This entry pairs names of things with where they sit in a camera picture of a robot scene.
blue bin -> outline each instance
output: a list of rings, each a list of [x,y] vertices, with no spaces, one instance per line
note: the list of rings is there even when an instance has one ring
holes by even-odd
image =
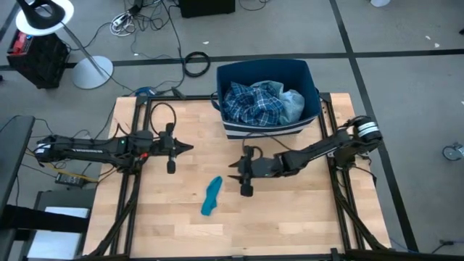
[[[304,110],[297,123],[275,127],[258,127],[226,120],[222,107],[224,96],[231,87],[231,82],[250,86],[263,80],[274,80],[283,83],[284,90],[293,89],[304,97]],[[314,86],[311,72],[305,61],[295,59],[261,59],[237,62],[217,68],[217,99],[212,101],[215,109],[220,110],[229,139],[242,139],[249,133],[266,133],[270,136],[294,134],[301,132],[316,118],[321,111],[319,91]]]

black case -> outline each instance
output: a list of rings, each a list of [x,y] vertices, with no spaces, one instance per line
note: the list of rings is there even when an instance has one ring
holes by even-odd
[[[23,53],[13,54],[13,46],[19,33],[17,30],[9,46],[9,66],[37,88],[58,88],[69,54],[66,45],[54,33],[47,36],[29,36]]]
[[[182,17],[230,14],[235,12],[235,0],[179,0]]]

blue plaid cloth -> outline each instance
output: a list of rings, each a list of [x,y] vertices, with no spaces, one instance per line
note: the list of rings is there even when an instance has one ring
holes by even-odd
[[[268,84],[248,87],[231,83],[223,109],[227,120],[254,126],[275,126],[283,111],[276,89]]]

white lamp base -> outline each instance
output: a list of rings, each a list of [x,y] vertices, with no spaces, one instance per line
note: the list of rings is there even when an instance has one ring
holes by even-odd
[[[102,56],[92,56],[95,63],[100,67],[98,72],[91,62],[85,58],[72,69],[72,82],[78,87],[86,90],[102,86],[113,74],[113,63],[110,59]]]

wooden table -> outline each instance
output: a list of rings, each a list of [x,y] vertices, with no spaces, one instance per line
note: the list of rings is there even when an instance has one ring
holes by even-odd
[[[349,94],[331,94],[331,98],[338,125],[355,115]],[[173,175],[166,172],[166,157],[150,157],[144,165],[131,257],[325,254],[333,247],[343,252],[325,157],[289,178],[254,179],[254,196],[242,197],[239,184],[227,177],[236,175],[236,169],[228,165],[241,156],[241,141],[226,139],[220,114],[209,101],[169,104],[177,114],[175,136],[195,148],[177,158]],[[117,100],[109,136],[113,136],[117,123],[130,130],[134,108],[135,98]],[[163,130],[173,116],[167,107],[159,106],[152,119],[155,128]],[[300,134],[278,139],[291,148],[303,149],[321,136],[316,119]],[[285,150],[269,138],[246,143],[260,146],[268,157]],[[361,159],[357,165],[368,169]],[[360,218],[382,244],[389,246],[371,176],[357,169],[349,173]],[[218,175],[223,177],[218,206],[211,216],[203,216],[200,209],[206,188]],[[115,220],[121,177],[115,173],[97,189],[84,254],[96,248]],[[126,228],[121,230],[120,252]],[[356,246],[353,233],[350,236]]]

